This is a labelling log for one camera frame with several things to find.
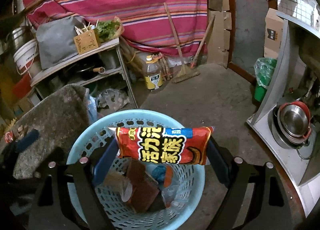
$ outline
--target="snack package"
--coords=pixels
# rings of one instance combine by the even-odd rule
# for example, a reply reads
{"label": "snack package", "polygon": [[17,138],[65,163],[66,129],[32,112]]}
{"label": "snack package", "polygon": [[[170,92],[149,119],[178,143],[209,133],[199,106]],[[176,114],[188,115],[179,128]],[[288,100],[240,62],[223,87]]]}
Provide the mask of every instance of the snack package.
{"label": "snack package", "polygon": [[14,140],[13,131],[7,131],[4,135],[4,142],[11,143]]}
{"label": "snack package", "polygon": [[213,127],[116,128],[119,158],[153,163],[205,165],[206,147]]}

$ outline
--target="white bucket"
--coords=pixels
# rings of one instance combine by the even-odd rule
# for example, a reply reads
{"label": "white bucket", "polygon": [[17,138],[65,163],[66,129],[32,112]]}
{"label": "white bucket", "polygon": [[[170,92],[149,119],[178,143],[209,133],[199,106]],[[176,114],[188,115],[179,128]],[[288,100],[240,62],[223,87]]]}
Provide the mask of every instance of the white bucket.
{"label": "white bucket", "polygon": [[42,70],[38,42],[36,39],[32,39],[19,48],[14,54],[13,59],[17,65],[17,72],[20,75],[23,75],[28,71],[30,77],[33,78]]}

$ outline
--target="striped cloth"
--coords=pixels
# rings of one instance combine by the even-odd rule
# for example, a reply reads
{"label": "striped cloth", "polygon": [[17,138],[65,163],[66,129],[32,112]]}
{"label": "striped cloth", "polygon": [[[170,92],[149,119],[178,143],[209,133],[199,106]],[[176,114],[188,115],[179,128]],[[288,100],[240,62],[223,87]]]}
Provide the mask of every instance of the striped cloth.
{"label": "striped cloth", "polygon": [[[28,6],[35,0],[23,0]],[[124,38],[133,47],[147,52],[178,56],[163,3],[168,4],[184,56],[194,55],[207,24],[207,0],[47,0],[28,15],[40,24],[69,15],[83,16],[96,23],[119,17]]]}

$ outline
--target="felt cloth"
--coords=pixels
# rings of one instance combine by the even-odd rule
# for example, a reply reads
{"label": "felt cloth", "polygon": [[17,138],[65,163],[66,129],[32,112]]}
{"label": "felt cloth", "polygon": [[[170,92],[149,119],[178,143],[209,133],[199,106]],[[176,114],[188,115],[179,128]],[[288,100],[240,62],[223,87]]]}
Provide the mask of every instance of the felt cloth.
{"label": "felt cloth", "polygon": [[[89,126],[89,89],[75,84],[66,85],[48,96],[27,112],[14,128],[28,126],[28,131],[39,131],[38,139],[18,157],[13,176],[16,179],[42,173],[48,162],[65,164],[73,143]],[[2,138],[0,153],[6,143]]]}

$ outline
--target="laundry basket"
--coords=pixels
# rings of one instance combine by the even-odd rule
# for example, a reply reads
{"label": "laundry basket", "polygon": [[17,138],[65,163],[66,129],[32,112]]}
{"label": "laundry basket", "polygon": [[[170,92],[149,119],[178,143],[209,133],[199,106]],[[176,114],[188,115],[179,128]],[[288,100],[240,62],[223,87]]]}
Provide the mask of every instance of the laundry basket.
{"label": "laundry basket", "polygon": [[[107,138],[111,136],[106,127],[110,126],[183,128],[173,118],[158,112],[148,110],[116,112],[96,121],[79,136],[69,153],[67,164],[76,163],[81,156],[89,157],[95,148],[105,145]],[[127,159],[115,158],[110,170],[125,171],[127,165]],[[116,229],[177,229],[190,217],[199,203],[204,188],[204,166],[172,164],[172,167],[179,178],[180,186],[170,207],[157,212],[135,214],[111,187],[95,188],[100,203]],[[72,205],[86,222],[73,183],[68,183],[68,190]]]}

